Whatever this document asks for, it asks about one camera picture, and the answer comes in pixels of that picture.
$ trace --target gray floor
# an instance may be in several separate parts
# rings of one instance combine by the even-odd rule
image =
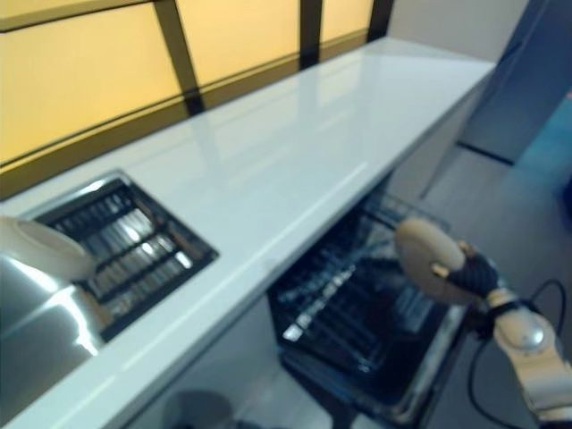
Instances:
[[[572,98],[566,99],[514,167],[465,149],[455,149],[422,205],[447,219],[452,230],[496,261],[509,282],[528,296],[540,283],[558,278],[572,295],[572,223],[559,193],[572,175]],[[562,335],[572,357],[572,312]],[[555,320],[556,293],[541,301]],[[464,345],[428,429],[498,428],[481,418],[466,394],[467,369],[476,341]],[[504,356],[491,346],[477,374],[477,394],[493,414],[534,428]]]

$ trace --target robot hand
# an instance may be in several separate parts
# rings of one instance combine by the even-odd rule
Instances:
[[[489,308],[494,339],[541,427],[572,428],[572,367],[548,320],[504,287],[491,261],[431,223],[406,220],[395,242],[405,273],[419,289],[447,304]]]

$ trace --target stainless steel sink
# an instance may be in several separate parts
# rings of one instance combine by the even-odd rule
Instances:
[[[95,257],[97,269],[88,281],[57,292],[68,293],[65,302],[73,306],[47,305],[62,300],[46,297],[15,328],[3,325],[0,425],[218,257],[122,172],[93,180],[25,217],[78,241]],[[10,299],[2,296],[3,308]],[[87,319],[100,322],[89,328],[95,345],[88,349],[77,341]]]

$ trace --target open dishwasher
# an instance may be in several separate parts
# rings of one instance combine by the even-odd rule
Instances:
[[[352,416],[332,413],[336,428],[357,412],[383,427],[417,427],[454,355],[464,310],[419,292],[395,254],[393,231],[409,216],[448,230],[379,188],[269,290],[282,363]]]

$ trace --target wire rack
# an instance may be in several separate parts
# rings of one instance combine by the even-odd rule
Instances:
[[[119,180],[38,220],[96,259],[95,275],[80,286],[115,321],[102,333],[109,338],[217,256],[145,192]]]
[[[396,258],[394,230],[410,216],[448,229],[374,192],[310,249],[270,291],[282,343],[369,377],[396,341],[414,340],[434,303],[408,282]]]

